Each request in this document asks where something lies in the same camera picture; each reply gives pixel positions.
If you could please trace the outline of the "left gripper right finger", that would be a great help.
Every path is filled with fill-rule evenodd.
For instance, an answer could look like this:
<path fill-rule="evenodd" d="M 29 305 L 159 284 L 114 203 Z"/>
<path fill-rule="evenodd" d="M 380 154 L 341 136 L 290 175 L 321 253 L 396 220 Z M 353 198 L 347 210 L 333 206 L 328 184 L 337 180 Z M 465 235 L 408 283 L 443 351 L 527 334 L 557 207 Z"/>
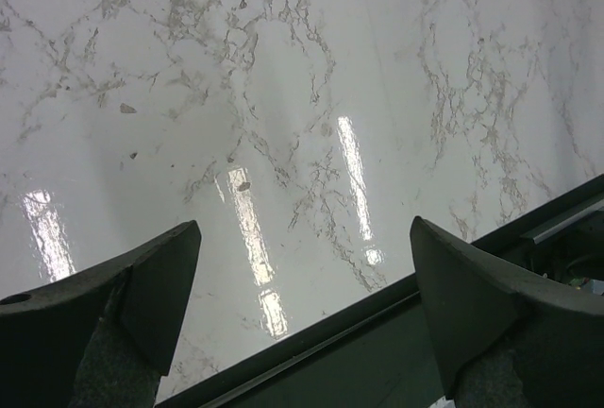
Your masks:
<path fill-rule="evenodd" d="M 411 248 L 448 399 L 459 407 L 600 407 L 603 297 L 416 217 Z"/>

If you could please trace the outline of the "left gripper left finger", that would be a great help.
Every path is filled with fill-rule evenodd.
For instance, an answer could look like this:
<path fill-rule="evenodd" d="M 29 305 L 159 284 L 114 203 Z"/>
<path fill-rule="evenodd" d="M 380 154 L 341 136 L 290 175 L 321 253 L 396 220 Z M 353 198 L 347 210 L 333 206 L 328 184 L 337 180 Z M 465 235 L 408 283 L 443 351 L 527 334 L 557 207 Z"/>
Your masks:
<path fill-rule="evenodd" d="M 202 235 L 184 222 L 1 301 L 4 407 L 152 407 L 193 288 Z"/>

